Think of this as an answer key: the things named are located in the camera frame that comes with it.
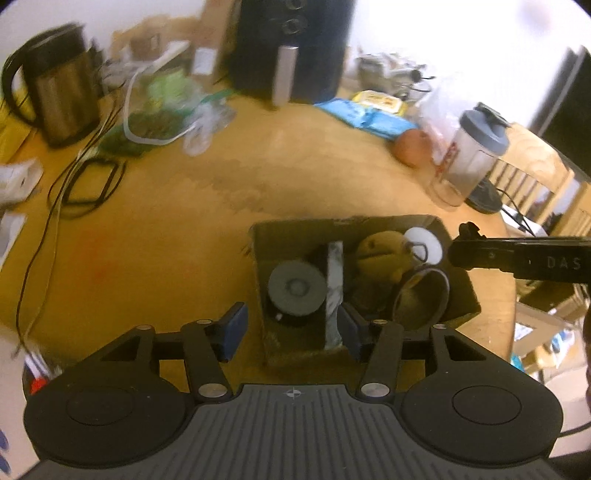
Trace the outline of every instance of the gray lid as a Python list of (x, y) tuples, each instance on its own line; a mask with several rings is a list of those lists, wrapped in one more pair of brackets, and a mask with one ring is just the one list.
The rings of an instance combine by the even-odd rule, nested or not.
[(484, 103), (479, 103), (472, 110), (466, 110), (460, 118), (460, 127), (495, 155), (501, 156), (509, 148), (506, 134), (509, 122)]

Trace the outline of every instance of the red object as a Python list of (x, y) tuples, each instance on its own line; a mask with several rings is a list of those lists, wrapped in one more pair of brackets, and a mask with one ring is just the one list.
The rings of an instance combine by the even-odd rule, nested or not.
[(31, 382), (31, 395), (34, 395), (49, 383), (45, 377), (36, 378)]

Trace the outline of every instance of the blue packet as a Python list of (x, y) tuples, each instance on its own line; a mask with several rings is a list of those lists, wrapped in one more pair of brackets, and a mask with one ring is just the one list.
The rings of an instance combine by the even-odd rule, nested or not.
[(395, 140), (406, 130), (418, 128), (414, 123), (397, 115), (367, 108), (343, 98), (333, 98), (315, 106), (354, 128), (360, 128), (386, 140)]

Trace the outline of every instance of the open cardboard box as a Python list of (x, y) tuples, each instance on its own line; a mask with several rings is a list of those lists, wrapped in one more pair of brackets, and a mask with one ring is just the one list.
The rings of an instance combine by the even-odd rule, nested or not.
[[(254, 225), (251, 234), (268, 364), (281, 367), (305, 363), (311, 359), (318, 361), (339, 350), (324, 350), (323, 307), (300, 328), (282, 325), (275, 320), (267, 296), (267, 283), (271, 272), (279, 263), (306, 259), (319, 246), (334, 241), (343, 241), (347, 256), (347, 253), (356, 250), (361, 240), (373, 233), (386, 230), (404, 233), (413, 226), (422, 226), (432, 231), (441, 242), (444, 253), (447, 252), (452, 239), (441, 220), (431, 215), (276, 220)], [(465, 270), (452, 266), (445, 254), (439, 268), (447, 274), (450, 282), (449, 304), (441, 322), (457, 328), (480, 313), (480, 304)]]

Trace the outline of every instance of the silver bolt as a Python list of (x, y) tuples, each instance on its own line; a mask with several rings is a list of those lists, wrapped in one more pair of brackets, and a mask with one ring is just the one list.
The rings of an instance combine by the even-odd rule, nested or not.
[(383, 383), (366, 383), (361, 387), (361, 393), (366, 397), (381, 398), (390, 393), (390, 389)]
[(219, 398), (228, 393), (228, 389), (220, 383), (206, 383), (199, 387), (199, 395), (206, 398)]

